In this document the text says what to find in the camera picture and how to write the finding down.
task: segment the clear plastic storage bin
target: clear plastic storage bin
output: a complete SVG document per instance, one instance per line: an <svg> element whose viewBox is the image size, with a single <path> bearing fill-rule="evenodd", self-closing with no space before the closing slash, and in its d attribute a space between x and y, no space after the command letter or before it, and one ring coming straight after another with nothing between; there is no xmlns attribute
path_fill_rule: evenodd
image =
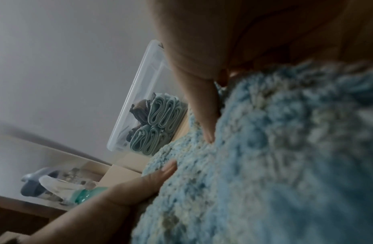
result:
<svg viewBox="0 0 373 244"><path fill-rule="evenodd" d="M151 104L153 93L155 93L156 97L154 105ZM164 102L164 106L168 105L169 107L169 109L167 109L167 107L165 108L165 112L163 112L162 109L157 110L157 108L162 108L161 101ZM174 108L172 107L173 103L178 106L176 111L172 110ZM180 112L180 106L183 108L182 115L178 115ZM142 125L140 121L145 121L142 117L145 117L148 110L149 113L151 113L151 123L148 126ZM125 103L123 104L122 111L107 143L107 148L110 151L129 150L146 156L152 156L160 147L170 142L174 132L182 121L186 110L187 102L184 93L176 82L173 72L166 61L162 44L157 40L152 40L149 43L138 68L130 91ZM175 122L173 120L175 114L181 117L180 121ZM170 124L167 124L167 119L171 119L173 122L171 127ZM152 145L156 148L149 154L149 148L147 150L145 149L144 152L138 150L142 143L144 143L144 139L138 140L138 138L143 138L142 136L145 136L145 133L147 132L150 133L150 136L154 135L150 137L150 139L152 139L155 137L157 129L159 134L162 134L160 143L157 141L156 145Z"/></svg>

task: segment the hand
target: hand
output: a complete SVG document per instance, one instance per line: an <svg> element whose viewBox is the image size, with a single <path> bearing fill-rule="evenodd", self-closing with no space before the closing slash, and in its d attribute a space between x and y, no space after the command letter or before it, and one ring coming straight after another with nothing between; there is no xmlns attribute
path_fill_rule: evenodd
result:
<svg viewBox="0 0 373 244"><path fill-rule="evenodd" d="M213 81L308 58L373 59L373 0L147 0L167 58L214 141Z"/></svg>
<svg viewBox="0 0 373 244"><path fill-rule="evenodd" d="M177 162L170 160L161 170L111 187L60 216L23 243L127 243L134 227L129 221L139 219L133 209L157 193L176 170ZM146 206L140 205L140 213Z"/></svg>

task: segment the fingernail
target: fingernail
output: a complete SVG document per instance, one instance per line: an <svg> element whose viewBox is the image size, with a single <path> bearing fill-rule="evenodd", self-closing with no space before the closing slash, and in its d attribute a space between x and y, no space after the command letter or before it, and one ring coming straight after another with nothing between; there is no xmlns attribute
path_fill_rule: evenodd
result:
<svg viewBox="0 0 373 244"><path fill-rule="evenodd" d="M163 172L166 172L168 171L169 169L171 169L172 167L174 167L175 165L177 165L177 161L175 159L171 159L169 160L169 162L167 162L163 167L162 167L162 171Z"/></svg>

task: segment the white ceiling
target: white ceiling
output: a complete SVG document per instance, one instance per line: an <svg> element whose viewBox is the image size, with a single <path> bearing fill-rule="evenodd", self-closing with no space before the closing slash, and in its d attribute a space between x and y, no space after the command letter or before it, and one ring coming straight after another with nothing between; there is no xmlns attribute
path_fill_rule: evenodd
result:
<svg viewBox="0 0 373 244"><path fill-rule="evenodd" d="M151 39L144 1L0 1L0 130L110 161L107 141Z"/></svg>

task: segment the knitted blanket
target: knitted blanket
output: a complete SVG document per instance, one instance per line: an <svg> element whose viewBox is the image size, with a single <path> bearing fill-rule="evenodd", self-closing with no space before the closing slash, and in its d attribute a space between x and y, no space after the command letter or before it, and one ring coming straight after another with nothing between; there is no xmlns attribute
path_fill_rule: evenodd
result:
<svg viewBox="0 0 373 244"><path fill-rule="evenodd" d="M277 66L237 78L208 145L163 147L178 170L132 243L373 243L373 65Z"/></svg>

